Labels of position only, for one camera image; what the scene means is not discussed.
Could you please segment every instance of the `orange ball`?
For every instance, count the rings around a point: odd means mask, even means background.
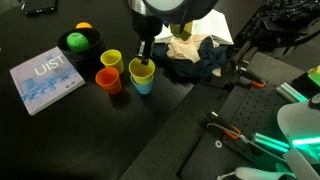
[[[92,28],[92,26],[87,22],[81,22],[76,26],[76,29],[79,29],[79,28]]]

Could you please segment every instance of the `stacked cups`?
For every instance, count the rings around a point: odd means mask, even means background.
[[[100,61],[105,68],[96,74],[96,82],[109,94],[121,92],[122,85],[119,75],[123,73],[123,61],[120,51],[110,49],[102,53]],[[155,64],[149,59],[148,65],[135,58],[129,64],[130,80],[140,94],[146,95],[152,91]]]
[[[130,79],[140,94],[149,94],[153,87],[153,73],[155,65],[149,59],[148,65],[141,64],[141,60],[135,58],[129,64]]]

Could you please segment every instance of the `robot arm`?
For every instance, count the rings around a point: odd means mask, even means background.
[[[139,35],[136,57],[148,64],[154,37],[160,34],[163,21],[184,25],[208,14],[218,0],[128,0],[132,11],[132,27]]]

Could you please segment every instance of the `blue cup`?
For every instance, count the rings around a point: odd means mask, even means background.
[[[132,84],[134,85],[134,87],[136,87],[137,91],[142,94],[142,95],[146,95],[149,94],[152,91],[152,87],[153,87],[153,76],[151,78],[151,81],[149,81],[147,84],[137,84],[136,82],[134,82],[132,75],[130,75],[130,79]]]

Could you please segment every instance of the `book cover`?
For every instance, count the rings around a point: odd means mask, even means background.
[[[58,47],[14,67],[10,74],[31,116],[85,84]]]

